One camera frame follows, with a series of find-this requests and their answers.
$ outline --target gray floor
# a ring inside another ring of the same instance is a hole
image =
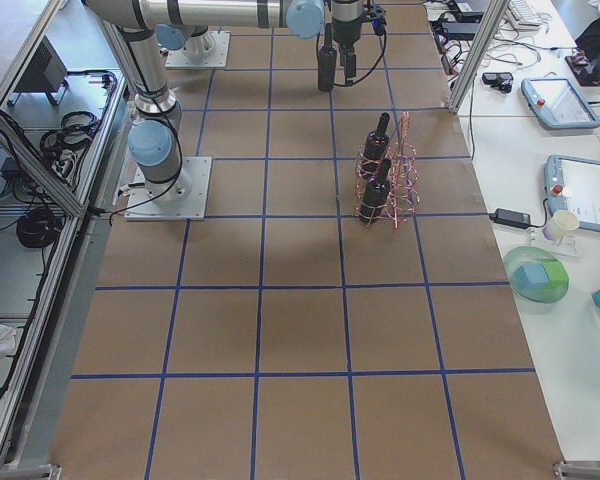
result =
[[[552,0],[571,36],[577,38],[587,26],[598,18],[598,9],[587,0]]]

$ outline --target copper wire rack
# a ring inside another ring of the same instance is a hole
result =
[[[391,169],[387,180],[390,184],[387,201],[381,208],[379,216],[371,218],[360,213],[364,205],[363,197],[367,186],[368,173],[377,171],[380,161],[365,158],[364,145],[358,149],[358,158],[356,161],[356,208],[354,215],[370,226],[376,220],[391,220],[394,228],[409,221],[415,213],[415,206],[420,202],[420,197],[416,190],[418,172],[415,169],[416,149],[409,143],[409,112],[402,112],[398,129],[391,136],[392,141],[385,153],[384,158],[391,160]]]

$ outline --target dark bottle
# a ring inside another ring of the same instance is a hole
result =
[[[367,140],[364,142],[364,150],[362,155],[362,165],[360,166],[360,176],[369,180],[378,170],[380,160],[384,158],[389,145],[389,137],[387,136],[387,126],[389,125],[389,114],[383,113],[378,120],[378,126],[375,130],[369,132]]]
[[[382,207],[387,203],[387,197],[391,190],[391,182],[387,180],[390,169],[391,160],[385,158],[380,162],[378,172],[367,182],[358,213],[362,223],[367,225],[374,223],[382,213]]]
[[[330,92],[336,78],[338,51],[333,46],[331,24],[324,26],[324,45],[318,50],[318,90]]]

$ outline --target blue joint cap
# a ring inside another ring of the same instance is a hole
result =
[[[323,0],[293,0],[287,10],[287,27],[295,36],[313,38],[324,27]]]
[[[171,153],[171,131],[156,120],[145,120],[129,132],[127,146],[136,161],[143,167],[160,165]]]
[[[161,23],[156,25],[155,30],[158,43],[168,50],[181,50],[184,48],[185,43],[187,43],[182,30],[178,27]]]

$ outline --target black bottle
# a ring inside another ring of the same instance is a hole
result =
[[[391,169],[391,160],[385,158],[380,162],[378,172],[365,186],[362,205],[360,205],[358,213],[362,223],[374,223],[382,213],[382,207],[387,203],[387,197],[391,190],[391,182],[387,180],[389,169]]]
[[[333,46],[331,24],[324,26],[324,45],[318,50],[318,90],[330,92],[336,78],[338,51]]]
[[[378,126],[375,130],[369,132],[367,140],[364,142],[364,150],[362,155],[362,165],[360,166],[360,176],[369,180],[378,170],[380,160],[384,158],[389,145],[389,137],[387,136],[387,126],[389,125],[389,114],[383,113],[378,120]]]

